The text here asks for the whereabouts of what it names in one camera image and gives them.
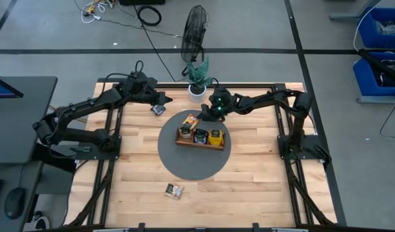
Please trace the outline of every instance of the concrete floor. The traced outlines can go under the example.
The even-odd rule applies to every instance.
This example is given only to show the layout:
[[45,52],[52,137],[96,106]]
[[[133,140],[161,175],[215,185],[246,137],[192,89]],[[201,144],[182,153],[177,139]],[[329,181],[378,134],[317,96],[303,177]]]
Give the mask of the concrete floor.
[[[10,2],[0,0],[0,18]],[[82,7],[89,0],[77,2]],[[291,0],[303,49],[352,49],[356,21],[330,21],[328,15],[357,10],[364,2]],[[205,48],[296,48],[283,0],[167,0],[156,6],[163,19],[151,29],[182,35],[189,9],[198,4],[210,14]],[[381,6],[395,7],[395,0],[384,0]],[[132,7],[122,8],[134,14]],[[106,9],[101,16],[139,25],[116,8]],[[145,12],[144,18],[152,17]],[[149,34],[157,48],[181,47],[178,38]],[[86,99],[99,77],[128,73],[139,59],[144,61],[147,75],[171,81],[154,53],[71,54],[75,49],[116,48],[150,49],[151,45],[142,30],[98,21],[83,24],[73,0],[18,0],[0,31],[0,49],[34,50],[34,54],[0,54],[0,75],[57,76],[54,106]],[[47,54],[50,49],[66,54]],[[206,55],[211,60],[209,74],[219,81],[303,82],[299,58],[293,53]],[[174,78],[181,79],[184,63],[180,54],[164,53],[161,57]],[[379,135],[393,106],[356,103],[359,92],[352,66],[358,59],[357,55],[306,55],[348,226],[395,229],[395,140]],[[84,127],[79,122],[72,126]],[[384,133],[395,136],[395,112]],[[66,196],[42,199],[39,209],[54,227],[59,226]],[[47,199],[54,200],[56,207]]]

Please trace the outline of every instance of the wooden tray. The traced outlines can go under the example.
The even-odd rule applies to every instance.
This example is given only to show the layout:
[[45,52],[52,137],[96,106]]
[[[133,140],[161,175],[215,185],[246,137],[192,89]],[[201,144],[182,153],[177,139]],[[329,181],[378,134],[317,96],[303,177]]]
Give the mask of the wooden tray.
[[203,149],[209,149],[209,150],[218,150],[218,151],[223,151],[224,150],[224,142],[226,141],[225,139],[225,133],[223,133],[223,145],[222,146],[216,146],[216,145],[210,145],[210,144],[196,144],[193,142],[193,137],[194,137],[194,132],[195,130],[191,131],[190,139],[182,139],[179,135],[179,130],[180,128],[177,128],[176,130],[176,139],[175,143],[176,145],[179,146],[188,146],[192,148],[203,148]]

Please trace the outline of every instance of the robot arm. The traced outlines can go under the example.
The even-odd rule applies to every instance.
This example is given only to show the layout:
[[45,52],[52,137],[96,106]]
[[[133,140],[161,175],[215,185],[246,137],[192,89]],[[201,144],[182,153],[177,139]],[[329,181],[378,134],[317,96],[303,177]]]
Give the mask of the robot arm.
[[124,106],[127,102],[147,103],[152,106],[164,105],[173,99],[164,92],[154,90],[157,81],[148,78],[142,72],[131,73],[126,82],[121,82],[110,90],[102,92],[97,98],[69,106],[60,107],[33,124],[40,141],[44,145],[58,145],[62,140],[90,142],[103,151],[113,149],[113,138],[104,129],[85,131],[67,128],[68,124],[79,117],[100,110],[112,110]]
[[[296,97],[293,107],[286,104],[286,98],[288,97]],[[303,124],[313,101],[313,98],[308,93],[281,90],[257,97],[247,97],[239,94],[231,95],[226,88],[219,86],[215,88],[209,100],[211,107],[209,108],[208,105],[202,104],[202,113],[198,115],[198,119],[223,122],[225,120],[224,116],[232,112],[246,115],[255,109],[275,104],[279,105],[294,116],[294,125],[293,130],[289,134],[288,148],[293,152],[301,151],[302,138],[304,136]]]

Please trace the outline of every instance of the fan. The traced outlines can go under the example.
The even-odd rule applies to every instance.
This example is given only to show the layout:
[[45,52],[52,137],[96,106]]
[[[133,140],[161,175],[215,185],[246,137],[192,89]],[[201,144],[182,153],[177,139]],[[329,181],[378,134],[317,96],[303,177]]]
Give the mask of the fan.
[[[204,49],[202,47],[204,33],[207,26],[206,10],[198,5],[194,6],[189,13],[189,17],[184,27],[181,55],[184,62],[195,62],[199,52],[202,52],[204,60]],[[184,68],[182,75],[185,77],[187,67]]]

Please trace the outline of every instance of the gray circular mat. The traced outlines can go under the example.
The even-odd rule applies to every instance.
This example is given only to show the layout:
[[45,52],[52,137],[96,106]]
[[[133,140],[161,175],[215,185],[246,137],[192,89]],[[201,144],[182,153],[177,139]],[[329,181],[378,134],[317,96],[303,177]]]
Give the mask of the gray circular mat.
[[182,111],[172,116],[165,123],[159,135],[159,155],[164,166],[175,176],[185,180],[203,180],[220,171],[229,159],[231,151],[230,134],[221,122],[200,120],[195,128],[222,130],[226,133],[224,150],[216,151],[177,146],[175,144],[176,129],[181,127],[184,119],[190,113],[197,117],[200,111]]

